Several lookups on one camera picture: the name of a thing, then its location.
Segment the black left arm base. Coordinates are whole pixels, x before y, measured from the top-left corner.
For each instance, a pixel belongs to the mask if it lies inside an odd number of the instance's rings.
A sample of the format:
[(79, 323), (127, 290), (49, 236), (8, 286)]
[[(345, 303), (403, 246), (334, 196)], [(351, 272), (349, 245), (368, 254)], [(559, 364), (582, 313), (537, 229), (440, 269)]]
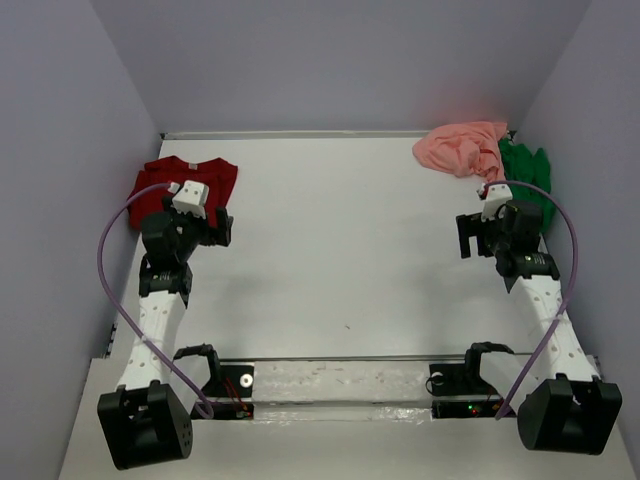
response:
[(250, 421), (254, 418), (255, 365), (222, 361), (220, 378), (210, 380), (203, 392), (213, 407), (213, 419)]

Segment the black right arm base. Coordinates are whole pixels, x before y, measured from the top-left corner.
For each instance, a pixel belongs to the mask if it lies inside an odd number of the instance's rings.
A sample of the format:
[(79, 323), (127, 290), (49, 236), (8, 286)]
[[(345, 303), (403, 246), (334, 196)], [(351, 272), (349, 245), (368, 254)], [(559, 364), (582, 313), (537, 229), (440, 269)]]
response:
[(425, 388), (437, 420), (494, 418), (502, 404), (498, 392), (470, 374), (463, 362), (431, 363)]

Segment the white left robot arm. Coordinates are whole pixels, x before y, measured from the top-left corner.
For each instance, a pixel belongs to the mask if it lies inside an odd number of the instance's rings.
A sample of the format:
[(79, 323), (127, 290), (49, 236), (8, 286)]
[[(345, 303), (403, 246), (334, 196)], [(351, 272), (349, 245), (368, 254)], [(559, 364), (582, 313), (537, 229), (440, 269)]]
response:
[(194, 443), (191, 414), (214, 416), (206, 395), (221, 383), (217, 352), (210, 344), (178, 347), (176, 338), (192, 287), (188, 260), (199, 246), (228, 246), (232, 225), (223, 207), (216, 208), (213, 222), (168, 207), (141, 223), (139, 315), (119, 311), (136, 338), (114, 391), (97, 404), (119, 470), (188, 458)]

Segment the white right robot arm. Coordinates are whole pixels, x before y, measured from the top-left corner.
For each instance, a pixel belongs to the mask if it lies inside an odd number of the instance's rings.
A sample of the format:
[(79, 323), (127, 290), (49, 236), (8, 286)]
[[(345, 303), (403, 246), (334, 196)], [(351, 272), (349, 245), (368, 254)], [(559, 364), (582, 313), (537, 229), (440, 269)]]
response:
[(553, 257), (540, 248), (542, 211), (520, 200), (489, 201), (456, 218), (460, 255), (492, 258), (520, 309), (533, 351), (521, 364), (512, 348), (475, 342), (460, 368), (462, 384), (501, 397), (498, 416), (513, 413), (524, 447), (586, 455), (604, 452), (622, 406), (614, 383), (602, 380), (582, 350), (566, 313)]

